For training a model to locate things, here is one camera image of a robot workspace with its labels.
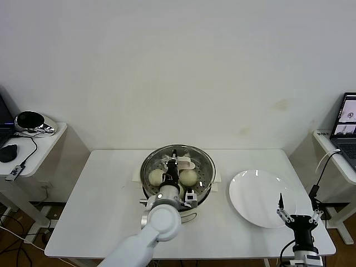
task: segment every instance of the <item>steamed bun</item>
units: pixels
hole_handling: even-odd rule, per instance
[[[185,186],[193,186],[198,182],[198,174],[194,170],[184,170],[179,175],[179,181]]]
[[[162,174],[164,173],[165,172],[160,169],[154,169],[153,171],[151,171],[149,174],[150,184],[153,186],[160,186],[160,184],[162,183]]]

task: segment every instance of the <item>wooden floor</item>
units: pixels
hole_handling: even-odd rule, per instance
[[[58,219],[63,208],[53,207],[48,217],[50,219]],[[4,212],[4,208],[0,207],[0,214]],[[13,213],[15,219],[19,220],[23,224],[25,231],[27,232],[33,223],[33,220],[29,218],[22,211]],[[356,215],[353,215],[345,222],[347,229],[349,230],[351,236],[356,240]],[[10,229],[14,233],[21,233],[21,227],[13,220],[8,219],[5,222],[6,228]],[[333,256],[327,257],[327,267],[351,267],[356,266],[356,245],[345,245],[336,230],[329,230],[330,236],[332,237],[335,246],[337,247],[337,253]],[[0,229],[0,251],[4,250],[12,242],[16,241],[16,237],[12,236],[10,233],[5,232]],[[37,246],[45,248],[41,237],[38,236],[34,242]],[[19,241],[11,248],[18,248]],[[44,253],[31,245],[22,244],[25,248],[27,254],[32,260],[33,267],[68,267],[66,263],[61,262],[58,259],[51,259],[44,255]],[[24,253],[21,252],[19,255],[19,263],[16,265],[17,251],[11,251],[7,253],[0,254],[0,266],[6,267],[28,267],[30,266],[29,261],[25,257]],[[272,267],[275,266],[276,260],[270,259],[270,264]],[[198,267],[263,267],[263,261],[260,259],[254,260],[199,260],[197,262]],[[150,267],[157,267],[153,262],[150,263]],[[195,260],[161,260],[159,262],[159,267],[196,267]]]

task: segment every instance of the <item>empty white plate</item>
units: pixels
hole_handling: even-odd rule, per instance
[[[263,170],[247,170],[237,174],[229,186],[230,199],[235,209],[247,221],[265,228],[284,225],[276,213],[282,193],[284,209],[295,214],[293,190],[282,177]]]

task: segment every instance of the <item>black mouse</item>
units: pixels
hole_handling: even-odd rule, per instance
[[[8,145],[0,149],[0,161],[9,162],[17,157],[17,145]]]

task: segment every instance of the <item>stainless steel pot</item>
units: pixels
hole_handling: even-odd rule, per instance
[[[196,192],[199,205],[206,199],[210,192],[212,183],[215,180],[216,168],[214,162],[207,153],[193,146],[170,145],[157,149],[149,154],[142,163],[140,171],[143,191],[147,198],[158,193],[159,187],[150,184],[149,174],[154,169],[161,169],[165,172],[164,159],[169,157],[174,149],[177,150],[178,156],[187,156],[191,159],[191,162],[195,164],[194,171],[197,173],[198,181],[190,188]],[[190,208],[188,207],[182,207],[180,211],[189,209]]]

